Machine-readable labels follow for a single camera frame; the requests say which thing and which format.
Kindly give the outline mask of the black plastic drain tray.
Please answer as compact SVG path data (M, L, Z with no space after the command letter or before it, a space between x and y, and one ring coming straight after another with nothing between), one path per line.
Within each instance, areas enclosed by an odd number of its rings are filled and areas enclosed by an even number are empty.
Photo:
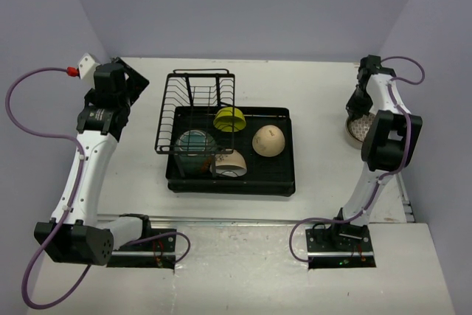
M289 197L296 191L292 125L290 111L286 108L241 108L246 127L235 132L235 150L241 153L249 165L246 175L230 178L207 174L199 178L176 179L170 177L171 164L167 160L168 188L175 193L221 193L240 195L278 195ZM258 129L265 125L279 127L285 136L285 149L276 157L257 154L251 141Z

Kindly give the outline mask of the teal glazed bowl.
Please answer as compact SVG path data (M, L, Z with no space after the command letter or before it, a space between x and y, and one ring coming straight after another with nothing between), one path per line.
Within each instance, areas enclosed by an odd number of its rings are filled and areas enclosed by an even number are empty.
M176 140L175 149L176 160L180 161L184 173L200 175L209 170L217 143L208 132L192 129Z

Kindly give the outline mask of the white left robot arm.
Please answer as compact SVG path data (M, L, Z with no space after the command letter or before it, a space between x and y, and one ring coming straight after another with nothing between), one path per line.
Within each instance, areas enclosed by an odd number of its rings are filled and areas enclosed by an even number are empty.
M85 55L80 77L91 81L77 117L78 145L63 195L51 218L38 222L34 237L57 263L104 266L115 249L129 243L138 251L153 242L143 215L124 214L104 227L97 225L97 207L105 173L131 106L149 82L120 58L95 63Z

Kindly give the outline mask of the brown patterned bowl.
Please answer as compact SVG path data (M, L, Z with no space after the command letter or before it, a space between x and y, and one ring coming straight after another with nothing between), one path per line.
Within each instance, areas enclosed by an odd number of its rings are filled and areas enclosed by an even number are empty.
M359 142L363 142L374 119L374 114L363 115L356 120L347 118L347 133Z

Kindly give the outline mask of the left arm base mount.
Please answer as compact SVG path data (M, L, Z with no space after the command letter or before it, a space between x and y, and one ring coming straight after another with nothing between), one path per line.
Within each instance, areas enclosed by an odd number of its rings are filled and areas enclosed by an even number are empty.
M170 269L176 265L176 236L171 235L146 243L121 246L114 250L108 268Z

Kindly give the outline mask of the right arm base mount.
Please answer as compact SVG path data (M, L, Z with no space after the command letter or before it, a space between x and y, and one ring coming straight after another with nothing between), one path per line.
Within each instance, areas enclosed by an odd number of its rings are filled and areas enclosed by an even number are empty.
M368 226L314 224L305 230L309 269L375 268Z

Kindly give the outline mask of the cream floral bowl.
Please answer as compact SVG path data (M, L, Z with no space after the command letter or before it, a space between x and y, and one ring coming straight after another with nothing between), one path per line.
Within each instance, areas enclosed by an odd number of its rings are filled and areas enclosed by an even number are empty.
M237 178L246 175L247 166L243 155L235 149L228 149L215 155L210 171L217 177Z

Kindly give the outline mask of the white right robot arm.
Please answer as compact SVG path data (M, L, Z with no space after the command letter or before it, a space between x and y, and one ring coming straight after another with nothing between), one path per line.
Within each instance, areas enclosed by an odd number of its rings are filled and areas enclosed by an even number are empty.
M376 55L362 58L358 83L347 102L351 120L373 110L375 117L361 147L361 177L349 201L328 229L330 245L337 252L357 250L368 238L370 214L388 181L411 161L423 125L403 104L396 82L412 83L383 66Z

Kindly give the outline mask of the aluminium table rail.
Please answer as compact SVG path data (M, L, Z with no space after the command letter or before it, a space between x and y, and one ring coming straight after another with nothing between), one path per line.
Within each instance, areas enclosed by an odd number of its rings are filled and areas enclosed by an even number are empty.
M153 226L293 226L296 220L244 219L244 218L203 218L149 215Z

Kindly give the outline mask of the tan wooden bowl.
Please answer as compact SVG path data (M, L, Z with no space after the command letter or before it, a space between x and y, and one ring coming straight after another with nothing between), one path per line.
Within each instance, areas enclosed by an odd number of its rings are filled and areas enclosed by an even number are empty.
M275 157L285 149L285 136L275 125L265 125L260 128L252 139L254 151L263 157Z

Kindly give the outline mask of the yellow green bowl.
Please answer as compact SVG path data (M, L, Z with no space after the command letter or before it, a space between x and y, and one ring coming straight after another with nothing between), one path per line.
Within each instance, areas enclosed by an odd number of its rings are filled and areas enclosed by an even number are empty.
M246 118L239 108L225 107L217 112L213 125L222 132L239 132L246 127Z

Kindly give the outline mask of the large beige ceramic bowl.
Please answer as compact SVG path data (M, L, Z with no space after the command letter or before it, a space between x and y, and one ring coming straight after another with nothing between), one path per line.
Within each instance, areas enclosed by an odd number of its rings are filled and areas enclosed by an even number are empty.
M345 121L345 125L344 125L344 135L345 135L345 139L347 140L347 142L353 146L354 148L356 149L361 149L362 148L362 145L364 143L363 142L359 142L358 140L352 138L348 133L347 133L347 120Z

